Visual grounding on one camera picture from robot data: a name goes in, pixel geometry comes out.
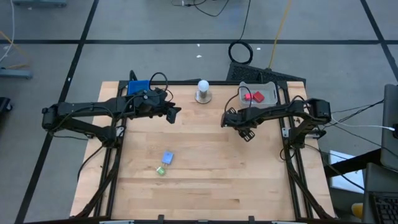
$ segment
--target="green object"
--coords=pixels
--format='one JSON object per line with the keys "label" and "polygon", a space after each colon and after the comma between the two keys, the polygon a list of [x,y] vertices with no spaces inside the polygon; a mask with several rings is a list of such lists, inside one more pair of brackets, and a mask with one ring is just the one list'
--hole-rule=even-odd
{"label": "green object", "polygon": [[164,175],[164,174],[166,173],[166,170],[164,170],[163,167],[158,167],[158,168],[156,169],[156,172],[157,172],[159,175]]}

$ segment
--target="wooden table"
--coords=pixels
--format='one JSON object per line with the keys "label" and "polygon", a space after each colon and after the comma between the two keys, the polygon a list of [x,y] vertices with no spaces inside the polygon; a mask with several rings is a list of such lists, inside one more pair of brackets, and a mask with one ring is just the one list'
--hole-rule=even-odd
{"label": "wooden table", "polygon": [[[103,82],[98,101],[115,97],[117,82]],[[288,82],[289,95],[306,98],[301,82]],[[114,199],[112,219],[156,220],[294,220],[286,164],[277,119],[253,129],[256,137],[245,142],[233,128],[221,128],[225,103],[237,86],[210,86],[213,99],[206,105],[194,99],[196,86],[172,85],[173,102],[182,107],[175,124],[165,118],[128,120]],[[239,108],[235,98],[229,106]],[[93,123],[110,124],[109,117],[95,117]],[[306,143],[318,147],[317,141]],[[85,158],[100,142],[88,141]],[[171,166],[161,177],[165,150],[173,152]],[[320,153],[301,149],[308,189],[327,213],[334,216]],[[91,199],[100,181],[105,150],[83,169],[71,215]],[[299,188],[302,217],[305,210]],[[104,213],[108,193],[104,195]]]}

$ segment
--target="white cable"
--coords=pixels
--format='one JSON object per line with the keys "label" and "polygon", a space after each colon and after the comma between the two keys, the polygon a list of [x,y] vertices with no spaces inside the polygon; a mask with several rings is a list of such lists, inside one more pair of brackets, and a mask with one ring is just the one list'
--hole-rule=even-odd
{"label": "white cable", "polygon": [[11,36],[11,44],[8,47],[6,53],[0,58],[0,63],[7,56],[8,52],[11,50],[12,45],[14,44],[14,36],[15,36],[15,16],[14,16],[14,3],[10,0],[11,3],[11,11],[12,11],[12,36]]}
{"label": "white cable", "polygon": [[333,118],[333,115],[331,115],[331,119],[332,119],[334,122],[336,122],[336,123],[338,123],[338,124],[342,124],[342,125],[347,126],[347,127],[357,127],[357,128],[358,128],[358,127],[386,128],[386,129],[388,129],[388,130],[390,130],[390,131],[395,131],[395,128],[384,127],[384,126],[379,126],[379,125],[349,125],[349,124],[341,123],[341,122],[335,120],[335,119]]}

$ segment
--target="yellow object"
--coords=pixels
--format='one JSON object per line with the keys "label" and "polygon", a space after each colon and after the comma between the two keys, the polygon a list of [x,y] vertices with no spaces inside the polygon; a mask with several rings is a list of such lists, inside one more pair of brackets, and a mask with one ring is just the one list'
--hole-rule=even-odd
{"label": "yellow object", "polygon": [[272,48],[271,59],[269,61],[268,68],[271,68],[272,61],[274,60],[274,52],[275,52],[276,43],[278,42],[278,38],[279,38],[280,32],[282,31],[282,28],[284,26],[284,23],[285,23],[285,20],[286,20],[286,16],[287,16],[287,12],[290,9],[290,5],[292,5],[292,0],[289,0],[289,2],[287,3],[287,6],[286,6],[286,9],[285,9],[285,12],[284,12],[284,16],[282,17],[282,20],[281,20],[280,25],[279,25],[278,33],[276,33],[276,37],[275,37],[275,41],[274,41],[274,47]]}
{"label": "yellow object", "polygon": [[351,211],[355,217],[362,219],[363,203],[354,203],[351,206]]}
{"label": "yellow object", "polygon": [[10,38],[5,34],[5,33],[3,33],[1,30],[0,30],[0,34],[10,43],[10,44],[12,44],[12,46],[13,47],[15,47],[15,49],[17,49],[17,51],[21,54],[21,55],[23,55],[27,60],[28,60],[28,64],[20,64],[20,65],[11,65],[11,66],[9,66],[9,67],[7,67],[7,69],[11,69],[11,68],[23,68],[23,67],[29,67],[30,65],[30,57],[29,57],[29,55],[25,52],[25,51],[23,51],[18,45],[16,45],[16,44],[14,44],[14,43],[12,43],[12,41],[10,40]]}

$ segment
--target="white light bulb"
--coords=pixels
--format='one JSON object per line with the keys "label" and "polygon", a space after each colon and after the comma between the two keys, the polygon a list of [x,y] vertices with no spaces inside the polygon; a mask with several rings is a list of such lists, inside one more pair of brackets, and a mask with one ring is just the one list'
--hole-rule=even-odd
{"label": "white light bulb", "polygon": [[198,83],[198,89],[201,92],[205,92],[205,91],[209,90],[209,82],[206,80],[200,80]]}

